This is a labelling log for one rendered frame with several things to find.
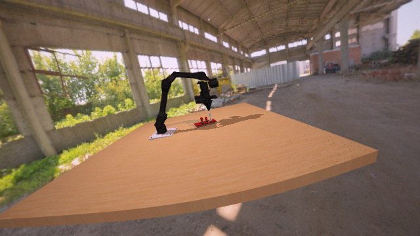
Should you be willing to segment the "red circuit board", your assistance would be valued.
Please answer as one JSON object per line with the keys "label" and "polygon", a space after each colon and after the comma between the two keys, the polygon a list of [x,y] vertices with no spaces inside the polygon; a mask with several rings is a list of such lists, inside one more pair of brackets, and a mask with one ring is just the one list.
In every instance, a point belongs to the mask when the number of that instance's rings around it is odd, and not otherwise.
{"label": "red circuit board", "polygon": [[206,125],[206,124],[209,124],[209,123],[214,123],[214,122],[216,122],[216,123],[217,123],[217,121],[216,121],[216,120],[211,119],[211,112],[208,112],[208,114],[209,114],[210,120],[207,120],[207,117],[205,117],[205,120],[203,120],[203,117],[200,117],[201,122],[199,122],[199,123],[194,123],[194,124],[195,124],[195,126],[196,126],[196,128],[197,128],[198,126]]}

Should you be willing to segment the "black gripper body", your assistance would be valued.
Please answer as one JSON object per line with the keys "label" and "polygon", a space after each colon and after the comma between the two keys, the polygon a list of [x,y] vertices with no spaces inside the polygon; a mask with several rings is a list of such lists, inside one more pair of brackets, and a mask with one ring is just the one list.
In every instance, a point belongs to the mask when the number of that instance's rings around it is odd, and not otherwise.
{"label": "black gripper body", "polygon": [[208,102],[208,101],[210,101],[211,99],[215,99],[215,98],[217,98],[217,96],[216,95],[211,95],[210,96],[210,94],[209,94],[209,89],[205,89],[205,90],[201,90],[201,95],[202,95],[202,98],[200,98],[200,99],[197,99],[196,100],[196,104],[201,104],[201,103],[204,103],[204,102]]}

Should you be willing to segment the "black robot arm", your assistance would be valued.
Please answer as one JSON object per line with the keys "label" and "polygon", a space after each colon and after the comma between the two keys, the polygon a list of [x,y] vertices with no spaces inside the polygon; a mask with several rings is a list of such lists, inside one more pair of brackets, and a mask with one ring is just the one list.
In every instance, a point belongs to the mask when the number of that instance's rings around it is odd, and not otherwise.
{"label": "black robot arm", "polygon": [[[166,79],[163,79],[161,81],[161,89],[162,89],[162,95],[161,95],[161,104],[160,104],[160,110],[157,115],[156,123],[154,126],[156,127],[157,134],[165,134],[167,132],[166,126],[164,124],[165,120],[167,119],[167,113],[165,113],[166,103],[167,103],[167,95],[169,92],[169,89],[171,87],[171,83],[177,78],[177,77],[183,77],[183,78],[193,78],[200,80],[198,81],[197,85],[200,85],[201,90],[208,89],[209,87],[214,88],[219,86],[219,82],[217,81],[217,78],[209,79],[204,71],[197,71],[197,72],[173,72],[168,76]],[[204,82],[204,81],[208,82]],[[208,83],[208,84],[207,84]]]}

